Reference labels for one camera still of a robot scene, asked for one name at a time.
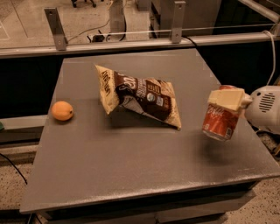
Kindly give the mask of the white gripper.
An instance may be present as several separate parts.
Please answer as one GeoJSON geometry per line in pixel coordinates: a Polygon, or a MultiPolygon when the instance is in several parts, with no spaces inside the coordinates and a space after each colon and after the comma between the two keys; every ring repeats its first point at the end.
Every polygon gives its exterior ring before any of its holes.
{"type": "Polygon", "coordinates": [[[240,118],[245,117],[248,105],[253,101],[252,97],[245,94],[241,88],[214,90],[210,93],[207,102],[226,110],[238,111],[240,118]]]}

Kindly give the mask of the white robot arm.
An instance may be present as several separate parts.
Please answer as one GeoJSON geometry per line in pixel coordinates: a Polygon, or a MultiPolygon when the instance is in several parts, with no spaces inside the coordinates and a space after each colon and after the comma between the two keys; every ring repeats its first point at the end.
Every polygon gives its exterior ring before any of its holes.
{"type": "Polygon", "coordinates": [[[280,134],[280,87],[264,86],[252,94],[243,88],[221,88],[208,96],[210,105],[229,112],[244,111],[245,118],[259,130],[280,134]]]}

